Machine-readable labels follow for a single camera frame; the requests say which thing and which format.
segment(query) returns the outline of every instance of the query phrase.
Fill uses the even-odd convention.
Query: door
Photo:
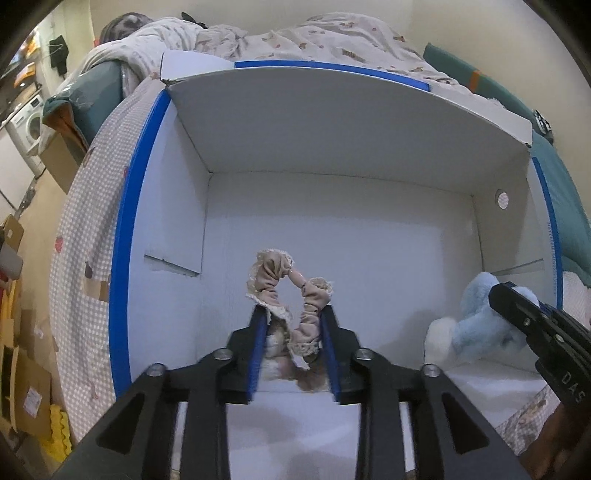
[[[37,110],[34,111],[29,120],[27,120],[27,130],[26,130],[27,140],[29,140],[29,145],[27,148],[32,146],[39,138],[41,138],[41,111]]]
[[[18,208],[32,181],[33,171],[14,146],[6,129],[0,129],[0,192]]]

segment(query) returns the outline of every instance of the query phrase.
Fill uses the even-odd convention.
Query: teal cushion
[[[550,191],[563,270],[575,272],[591,288],[591,229],[579,192],[556,149],[536,132],[533,132],[531,156],[540,162]]]
[[[464,87],[470,86],[472,74],[477,70],[468,62],[459,59],[448,51],[430,43],[425,47],[423,57],[429,65],[433,66],[440,72],[445,72],[450,77],[456,79],[458,83]],[[540,126],[535,118],[535,112],[509,90],[489,76],[480,74],[474,93],[486,98],[495,98],[499,100],[510,112],[522,116],[523,118],[527,118],[536,132],[542,135],[546,134],[546,132],[540,130]]]
[[[104,61],[51,97],[44,105],[43,117],[61,103],[68,102],[76,128],[90,145],[100,126],[122,100],[121,64],[117,60]]]

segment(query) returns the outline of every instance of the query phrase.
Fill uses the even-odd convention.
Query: white plush toy
[[[517,353],[525,346],[525,335],[495,312],[488,303],[491,288],[499,281],[488,272],[472,280],[462,295],[463,320],[451,317],[435,320],[425,338],[425,363],[448,369],[473,362],[501,351]],[[534,293],[526,287],[514,287],[539,306]]]

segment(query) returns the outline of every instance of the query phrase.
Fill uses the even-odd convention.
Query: person
[[[111,20],[100,32],[99,45],[110,41],[121,40],[153,20],[143,14],[129,12]]]
[[[532,480],[587,479],[591,468],[591,423],[575,420],[560,404],[519,461]]]

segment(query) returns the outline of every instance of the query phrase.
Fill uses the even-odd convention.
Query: hair
[[[111,20],[100,32],[99,45],[113,40],[121,40],[152,22],[150,17],[129,12]]]

